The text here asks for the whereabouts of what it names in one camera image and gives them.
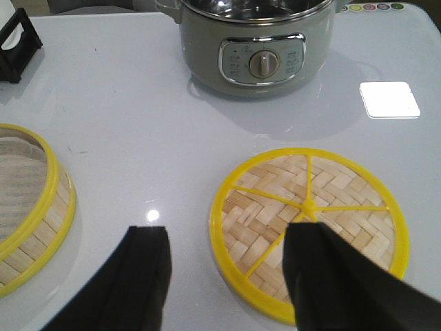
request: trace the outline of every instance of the bamboo steamer lid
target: bamboo steamer lid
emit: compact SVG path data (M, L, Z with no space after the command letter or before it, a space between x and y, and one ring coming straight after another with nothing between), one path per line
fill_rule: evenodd
M326 223L384 270L402 278L409 258L404 217L388 189L340 155L283 148L238 166L214 199L209 230L226 282L250 305L295 324L282 271L290 222Z
M76 194L37 134L0 123L0 297L34 276L63 242Z

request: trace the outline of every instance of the yellow plastic frame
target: yellow plastic frame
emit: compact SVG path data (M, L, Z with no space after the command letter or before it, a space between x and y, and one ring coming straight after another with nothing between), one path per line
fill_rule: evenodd
M295 324L294 318L294 307L290 303L285 303L278 299L275 299L268 294L260 291L256 286L254 286L250 281L248 281L246 275L244 275L233 262L232 258L225 247L225 242L223 238L222 231L222 209L223 203L228 192L231 189L242 189L237 188L234 183L242 175L246 173L251 167L256 166L264 161L274 159L276 157L281 157L285 155L305 155L308 160L308 174L307 174L307 196L310 197L311 193L311 157L322 157L326 159L331 159L338 163L347 166L349 169L353 170L355 173L362 176L377 192L381 195L384 203L384 207L377 207L379 210L388 210L390 213L393 224L396 229L396 243L395 243L395 254L391 263L389 272L398 278L404 276L407 262L409 260L409 236L407 233L406 223L404 217L400 211L400 208L393 198L390 191L384 186L384 184L377 179L372 173L366 170L361 165L346 159L338 154L328 152L326 150L319 150L313 148L281 148L277 150L270 150L262 154L256 155L250 158L246 162L240 164L233 172L224 180L221 184L213 202L212 211L210 215L209 222L209 233L212 241L212 247L214 251L214 256L216 257L218 266L227 280L228 284L233 287L233 289L251 306L260 310L267 316L286 323L289 325ZM262 192L253 191L253 193L261 194ZM287 200L273 196L272 198L278 199L284 203L289 203ZM316 208L316 210L326 210L328 208ZM352 210L352 206L343 206L340 209ZM293 221L299 220L301 217L296 217Z
M52 151L52 148L46 143L46 141L34 132L8 123L0 123L0 129L16 130L22 132L29 137L32 137L45 152L48 169L46 173L46 182L43 188L41 196L35 203L35 206L27 215L27 217L21 222L17 229L3 242L0 243L0 261L3 261L7 256L14 252L39 226L41 220L48 213L52 202L54 201L55 194L57 193L59 177L63 174L60 171L59 162ZM67 172L64 172L68 177L70 199L66 216L61 224L59 231L55 238L53 238L50 245L45 249L44 253L35 260L26 270L24 270L19 276L15 277L9 283L0 287L0 297L5 296L19 286L23 285L29 278L34 276L55 254L59 246L63 242L75 216L76 210L76 193L74 184Z

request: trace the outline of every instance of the knob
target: knob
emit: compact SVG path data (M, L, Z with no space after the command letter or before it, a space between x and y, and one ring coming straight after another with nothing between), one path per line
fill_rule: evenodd
M249 72L257 78L268 78L278 69L277 54L271 50L254 53L249 60Z

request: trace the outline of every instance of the white countertop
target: white countertop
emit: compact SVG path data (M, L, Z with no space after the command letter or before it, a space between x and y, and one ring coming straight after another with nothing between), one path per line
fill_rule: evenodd
M269 100L196 82L178 26L160 13L35 17L43 42L17 85L0 83L0 121L52 146L72 175L76 219L52 260L0 299L2 331L37 331L101 266L129 225L165 225L173 274L164 331L290 330L242 302L208 235L222 180L255 154L321 148L374 173L409 229L405 281L441 300L441 35L420 9L343 12L328 60L304 88ZM405 81L417 119L370 119L359 87Z

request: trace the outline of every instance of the electric steamer pot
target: electric steamer pot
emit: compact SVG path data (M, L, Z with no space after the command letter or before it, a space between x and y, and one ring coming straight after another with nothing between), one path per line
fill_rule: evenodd
M334 15L349 0L174 0L157 8L180 24L193 75L238 96L304 85L325 62Z

